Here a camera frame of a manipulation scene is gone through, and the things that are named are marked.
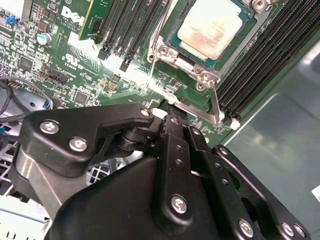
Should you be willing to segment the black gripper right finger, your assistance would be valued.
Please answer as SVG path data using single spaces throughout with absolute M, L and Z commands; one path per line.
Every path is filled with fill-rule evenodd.
M 201 175 L 222 240 L 309 240 L 303 224 L 225 146 L 209 148 L 195 127 L 184 130 L 191 168 Z

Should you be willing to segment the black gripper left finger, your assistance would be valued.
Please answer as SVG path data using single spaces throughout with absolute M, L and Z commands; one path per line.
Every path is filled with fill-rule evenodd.
M 14 186 L 35 194 L 52 224 L 73 195 L 146 158 L 157 161 L 151 215 L 162 227 L 189 227 L 187 115 L 175 106 L 158 117 L 140 104 L 35 111 L 22 123 Z

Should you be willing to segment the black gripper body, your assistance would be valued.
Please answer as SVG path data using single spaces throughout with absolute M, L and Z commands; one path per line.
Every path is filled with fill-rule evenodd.
M 157 160 L 151 157 L 86 187 L 57 212 L 49 240 L 232 240 L 233 233 L 214 216 L 199 176 L 190 175 L 192 225 L 169 234 L 152 217 Z

